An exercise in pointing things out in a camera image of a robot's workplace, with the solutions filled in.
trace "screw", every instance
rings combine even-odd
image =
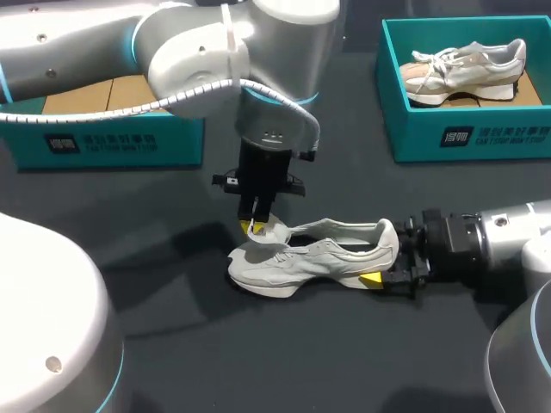
[[[63,367],[61,366],[61,361],[57,357],[52,356],[46,359],[46,368],[52,373],[59,374]]]
[[[505,218],[498,218],[493,223],[497,226],[506,226],[507,224],[509,224],[509,222]]]

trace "dark gray tabletop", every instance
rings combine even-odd
[[[370,21],[408,15],[410,3]],[[355,15],[350,25],[361,26]],[[307,197],[280,196],[274,212],[285,222],[406,219],[550,196],[550,162],[395,164],[374,63],[369,52],[330,62],[315,108],[319,158],[293,164]],[[0,210],[65,234],[100,267],[127,335],[133,413],[491,412],[482,362],[505,304],[460,284],[428,286],[415,302],[331,283],[274,301],[226,281],[226,255],[244,235],[238,199],[210,180],[237,165],[233,110],[208,120],[200,170],[17,174],[0,150]]]

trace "box label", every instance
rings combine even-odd
[[[544,143],[551,126],[482,127],[474,143],[482,145],[537,145]]]
[[[44,139],[50,151],[56,155],[80,153],[77,141],[70,133],[47,133]]]
[[[467,146],[471,135],[473,135],[473,130],[473,126],[448,126],[444,129],[440,147],[456,148],[458,146]]]
[[[153,134],[84,135],[84,150],[90,153],[152,153],[158,150]]]

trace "shoe box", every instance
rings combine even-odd
[[[5,104],[12,114],[79,114],[155,101],[142,76],[120,77],[59,95]],[[203,120],[164,110],[93,123],[0,124],[0,136],[20,170],[173,168],[199,166]]]
[[[524,39],[527,62],[511,102],[462,96],[415,108],[399,67],[412,51],[437,53],[473,41],[486,46]],[[551,157],[551,20],[547,16],[385,20],[375,77],[397,162]]]

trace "white sneaker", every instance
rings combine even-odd
[[[360,279],[391,268],[399,250],[393,224],[345,224],[322,219],[287,228],[270,216],[257,234],[229,257],[232,279],[242,288],[268,297],[286,298],[306,281],[325,277],[345,287],[368,289]]]
[[[413,52],[417,63],[399,68],[407,97],[416,103],[439,106],[456,93],[482,99],[509,101],[526,63],[526,43],[483,46],[476,41],[461,49],[437,54]]]

